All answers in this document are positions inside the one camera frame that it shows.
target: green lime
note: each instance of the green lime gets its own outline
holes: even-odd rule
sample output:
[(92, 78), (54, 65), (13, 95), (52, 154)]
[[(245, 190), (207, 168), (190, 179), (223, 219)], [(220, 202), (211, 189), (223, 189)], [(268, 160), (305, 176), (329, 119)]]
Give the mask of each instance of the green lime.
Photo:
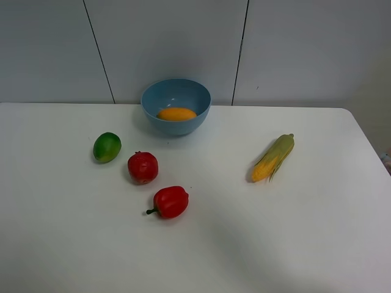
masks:
[(93, 145), (93, 156), (98, 162), (113, 160), (121, 150), (121, 140), (114, 133), (106, 132), (98, 137)]

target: panel seam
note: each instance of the panel seam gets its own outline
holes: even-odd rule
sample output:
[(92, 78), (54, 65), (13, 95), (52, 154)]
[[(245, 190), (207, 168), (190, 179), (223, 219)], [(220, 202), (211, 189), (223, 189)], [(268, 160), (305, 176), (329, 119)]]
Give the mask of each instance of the panel seam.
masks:
[(114, 102), (114, 104), (116, 104), (115, 99), (114, 99), (114, 95), (112, 94), (112, 90), (111, 90), (111, 85), (110, 85), (110, 82), (109, 82), (108, 74), (107, 74), (107, 72), (106, 72), (106, 68), (104, 67), (104, 63), (103, 63), (103, 59), (102, 59), (102, 54), (101, 54), (100, 49), (99, 49), (99, 46), (98, 46), (98, 41), (97, 41), (97, 38), (96, 38), (96, 36), (95, 36), (95, 32), (93, 31), (93, 27), (92, 27), (90, 15), (88, 14), (86, 2), (85, 2), (84, 0), (82, 0), (82, 1), (83, 1), (83, 4), (84, 4), (84, 9), (86, 10), (86, 14), (87, 14), (87, 17), (88, 17), (88, 21), (89, 21), (89, 23), (90, 23), (90, 27), (91, 27), (93, 39), (95, 40), (95, 44), (96, 44), (97, 49), (98, 49), (99, 58), (100, 58), (100, 62), (102, 63), (104, 75), (106, 76), (106, 80), (107, 80), (107, 82), (108, 82), (108, 86), (109, 86), (111, 98), (112, 98), (112, 101)]
[(250, 3), (250, 0), (247, 0), (246, 14), (245, 14), (245, 16), (244, 16), (244, 24), (243, 24), (243, 31), (242, 31), (242, 39), (241, 39), (241, 41), (240, 41), (240, 49), (239, 49), (239, 57), (238, 57), (238, 66), (237, 66), (237, 68), (236, 68), (235, 83), (234, 83), (234, 85), (233, 85), (233, 93), (232, 93), (231, 106), (233, 106), (233, 100), (235, 99), (236, 82), (238, 81), (238, 72), (239, 72), (239, 65), (240, 65), (240, 57), (241, 57), (241, 55), (242, 55), (243, 40), (244, 40), (244, 31), (246, 30), (247, 13), (248, 13), (248, 11), (249, 11), (249, 3)]

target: red fruit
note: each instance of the red fruit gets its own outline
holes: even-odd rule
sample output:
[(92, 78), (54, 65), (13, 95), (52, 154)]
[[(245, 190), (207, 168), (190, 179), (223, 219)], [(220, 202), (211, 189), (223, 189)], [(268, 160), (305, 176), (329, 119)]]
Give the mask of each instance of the red fruit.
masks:
[(129, 158), (128, 170), (135, 182), (147, 184), (158, 175), (158, 160), (151, 153), (138, 151)]
[(158, 191), (153, 197), (153, 209), (147, 215), (158, 212), (163, 218), (178, 217), (189, 204), (189, 195), (181, 186), (171, 186)]

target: red bell pepper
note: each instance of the red bell pepper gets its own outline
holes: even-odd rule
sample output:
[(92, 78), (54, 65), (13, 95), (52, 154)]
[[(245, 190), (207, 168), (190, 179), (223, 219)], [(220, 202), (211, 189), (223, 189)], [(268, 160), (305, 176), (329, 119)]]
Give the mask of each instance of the red bell pepper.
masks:
[(178, 217), (189, 204), (189, 195), (181, 186), (171, 186), (158, 191), (153, 197), (153, 209), (147, 215), (158, 212), (163, 218)]

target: bowl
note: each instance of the bowl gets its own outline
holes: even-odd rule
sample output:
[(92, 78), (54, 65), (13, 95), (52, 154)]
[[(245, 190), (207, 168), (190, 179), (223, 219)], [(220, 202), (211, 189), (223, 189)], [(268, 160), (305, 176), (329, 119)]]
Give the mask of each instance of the bowl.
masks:
[[(141, 98), (142, 109), (150, 123), (170, 136), (183, 136), (196, 130), (208, 115), (210, 105), (209, 91), (203, 85), (182, 78), (159, 81), (147, 88)], [(188, 108), (197, 116), (185, 121), (167, 121), (156, 117), (168, 107)]]

